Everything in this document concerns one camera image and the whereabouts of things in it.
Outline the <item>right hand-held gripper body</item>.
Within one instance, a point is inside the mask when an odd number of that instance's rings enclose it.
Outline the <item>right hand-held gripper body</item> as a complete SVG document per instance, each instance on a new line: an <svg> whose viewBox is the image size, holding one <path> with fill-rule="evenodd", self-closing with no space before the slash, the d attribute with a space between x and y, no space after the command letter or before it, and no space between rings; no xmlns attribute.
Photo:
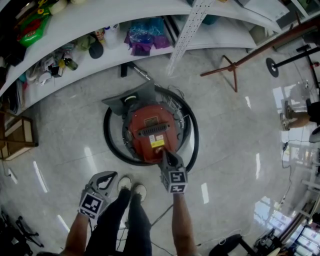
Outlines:
<svg viewBox="0 0 320 256"><path fill-rule="evenodd" d="M183 159L177 154L172 154L172 160L162 160L159 168L160 179L165 190L171 194L184 194L188 185L188 176Z"/></svg>

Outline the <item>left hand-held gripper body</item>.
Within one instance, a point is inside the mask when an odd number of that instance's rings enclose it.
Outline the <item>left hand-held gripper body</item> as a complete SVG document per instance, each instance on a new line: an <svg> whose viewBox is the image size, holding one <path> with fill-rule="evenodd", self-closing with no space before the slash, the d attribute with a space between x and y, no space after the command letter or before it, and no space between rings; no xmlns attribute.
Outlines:
<svg viewBox="0 0 320 256"><path fill-rule="evenodd" d="M110 204L112 192L112 172L104 171L92 176L81 194L78 212L97 220Z"/></svg>

